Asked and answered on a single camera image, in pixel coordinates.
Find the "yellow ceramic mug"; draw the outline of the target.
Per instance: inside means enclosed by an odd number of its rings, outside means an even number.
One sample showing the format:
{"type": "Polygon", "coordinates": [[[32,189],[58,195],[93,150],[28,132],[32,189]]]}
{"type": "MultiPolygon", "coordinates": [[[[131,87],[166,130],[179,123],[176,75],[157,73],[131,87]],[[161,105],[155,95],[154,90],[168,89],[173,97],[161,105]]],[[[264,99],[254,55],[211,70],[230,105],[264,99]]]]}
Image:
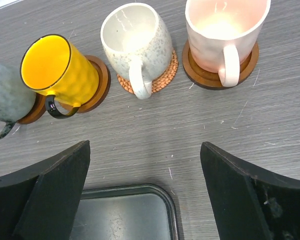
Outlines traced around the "yellow ceramic mug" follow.
{"type": "Polygon", "coordinates": [[[73,116],[99,86],[95,67],[59,34],[33,42],[22,57],[19,72],[29,89],[45,96],[45,109],[56,119],[73,116]]]}

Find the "grey ceramic mug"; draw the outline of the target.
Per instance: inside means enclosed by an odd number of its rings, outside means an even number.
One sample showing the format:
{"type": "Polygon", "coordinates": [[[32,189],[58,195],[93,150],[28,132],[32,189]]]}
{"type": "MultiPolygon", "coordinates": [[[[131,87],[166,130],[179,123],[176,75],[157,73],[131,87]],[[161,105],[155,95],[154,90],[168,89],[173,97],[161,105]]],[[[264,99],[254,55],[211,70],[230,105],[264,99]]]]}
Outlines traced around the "grey ceramic mug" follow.
{"type": "Polygon", "coordinates": [[[35,101],[36,93],[24,85],[19,69],[0,64],[0,122],[5,123],[0,139],[32,110],[35,101]]]}

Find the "cream ceramic mug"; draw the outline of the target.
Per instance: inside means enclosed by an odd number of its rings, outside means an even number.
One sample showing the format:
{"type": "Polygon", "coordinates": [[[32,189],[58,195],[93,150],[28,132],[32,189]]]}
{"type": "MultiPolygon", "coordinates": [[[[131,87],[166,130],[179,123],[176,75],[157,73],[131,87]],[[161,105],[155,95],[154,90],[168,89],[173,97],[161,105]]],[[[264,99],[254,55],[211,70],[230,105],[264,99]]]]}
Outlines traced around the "cream ceramic mug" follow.
{"type": "Polygon", "coordinates": [[[103,21],[100,39],[105,55],[140,100],[152,95],[152,82],[169,67],[172,38],[155,9],[141,2],[124,4],[103,21]]]}

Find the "brown wooden saucer coaster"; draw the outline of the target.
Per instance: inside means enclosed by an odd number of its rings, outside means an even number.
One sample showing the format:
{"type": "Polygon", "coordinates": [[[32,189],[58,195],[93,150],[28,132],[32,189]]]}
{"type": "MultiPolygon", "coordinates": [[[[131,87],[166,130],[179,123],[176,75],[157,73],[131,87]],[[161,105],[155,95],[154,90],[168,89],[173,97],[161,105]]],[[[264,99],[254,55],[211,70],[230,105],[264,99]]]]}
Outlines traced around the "brown wooden saucer coaster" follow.
{"type": "Polygon", "coordinates": [[[28,125],[37,121],[46,111],[46,97],[41,94],[36,94],[35,103],[31,111],[23,118],[17,121],[18,124],[28,125]]]}
{"type": "MultiPolygon", "coordinates": [[[[244,82],[253,72],[259,58],[259,45],[256,42],[249,56],[240,65],[240,75],[238,85],[244,82]]],[[[217,73],[206,71],[200,68],[194,61],[189,41],[187,40],[182,50],[182,65],[188,78],[196,85],[209,90],[225,90],[230,87],[224,87],[221,84],[217,73]]]]}
{"type": "Polygon", "coordinates": [[[78,109],[77,113],[79,114],[90,112],[98,107],[107,96],[111,85],[111,75],[105,63],[93,55],[85,55],[85,58],[96,69],[99,76],[99,83],[94,96],[78,109]]]}

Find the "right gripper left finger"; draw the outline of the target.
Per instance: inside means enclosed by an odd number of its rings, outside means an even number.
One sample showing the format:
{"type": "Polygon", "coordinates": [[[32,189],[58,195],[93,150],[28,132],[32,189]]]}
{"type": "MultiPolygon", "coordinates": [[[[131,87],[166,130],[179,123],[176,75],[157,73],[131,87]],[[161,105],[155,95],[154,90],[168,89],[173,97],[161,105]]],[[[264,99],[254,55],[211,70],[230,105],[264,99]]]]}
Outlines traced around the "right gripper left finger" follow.
{"type": "Polygon", "coordinates": [[[0,240],[68,240],[90,165],[88,140],[0,176],[0,240]]]}

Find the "pink ceramic mug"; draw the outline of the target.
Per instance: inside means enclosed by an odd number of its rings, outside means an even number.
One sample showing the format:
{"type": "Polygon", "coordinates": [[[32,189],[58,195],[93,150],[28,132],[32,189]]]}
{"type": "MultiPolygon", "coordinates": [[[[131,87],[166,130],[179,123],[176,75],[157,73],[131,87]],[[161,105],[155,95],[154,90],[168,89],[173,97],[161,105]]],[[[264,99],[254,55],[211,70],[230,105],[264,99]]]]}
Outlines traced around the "pink ceramic mug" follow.
{"type": "Polygon", "coordinates": [[[240,65],[250,55],[270,8],[269,0],[188,0],[186,28],[196,64],[217,73],[223,87],[236,86],[240,65]]]}

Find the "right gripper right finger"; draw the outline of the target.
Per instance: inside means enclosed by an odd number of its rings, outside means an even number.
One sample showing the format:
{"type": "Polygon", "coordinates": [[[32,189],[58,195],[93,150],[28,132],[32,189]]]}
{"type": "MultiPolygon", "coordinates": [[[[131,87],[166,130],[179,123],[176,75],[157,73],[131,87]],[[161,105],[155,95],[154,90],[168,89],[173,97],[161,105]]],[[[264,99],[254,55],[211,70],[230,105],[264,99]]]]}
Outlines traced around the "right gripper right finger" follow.
{"type": "Polygon", "coordinates": [[[221,240],[300,240],[300,180],[207,141],[200,162],[221,240]]]}

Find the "woven rattan coaster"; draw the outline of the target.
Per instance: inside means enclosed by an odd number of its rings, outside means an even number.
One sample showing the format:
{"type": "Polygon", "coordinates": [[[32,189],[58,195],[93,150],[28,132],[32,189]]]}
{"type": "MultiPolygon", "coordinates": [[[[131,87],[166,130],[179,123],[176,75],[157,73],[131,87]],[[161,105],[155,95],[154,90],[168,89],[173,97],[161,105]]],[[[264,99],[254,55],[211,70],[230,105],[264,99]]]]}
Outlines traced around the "woven rattan coaster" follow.
{"type": "MultiPolygon", "coordinates": [[[[174,79],[178,71],[178,66],[179,66],[179,61],[178,61],[177,53],[175,49],[173,49],[171,61],[168,68],[164,71],[164,73],[160,77],[152,81],[151,92],[153,94],[165,88],[174,79]]],[[[127,92],[131,94],[134,93],[131,83],[128,80],[121,77],[119,74],[117,74],[117,79],[123,89],[125,89],[127,92]]]]}

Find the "black serving tray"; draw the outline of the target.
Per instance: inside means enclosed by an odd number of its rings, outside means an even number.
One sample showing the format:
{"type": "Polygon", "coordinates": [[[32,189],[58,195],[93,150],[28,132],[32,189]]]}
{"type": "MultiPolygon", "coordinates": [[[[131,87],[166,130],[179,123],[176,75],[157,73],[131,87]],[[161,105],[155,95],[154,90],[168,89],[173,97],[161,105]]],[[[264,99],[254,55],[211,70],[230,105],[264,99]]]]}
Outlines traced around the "black serving tray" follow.
{"type": "Polygon", "coordinates": [[[83,190],[71,240],[179,240],[172,197],[154,184],[83,190]]]}

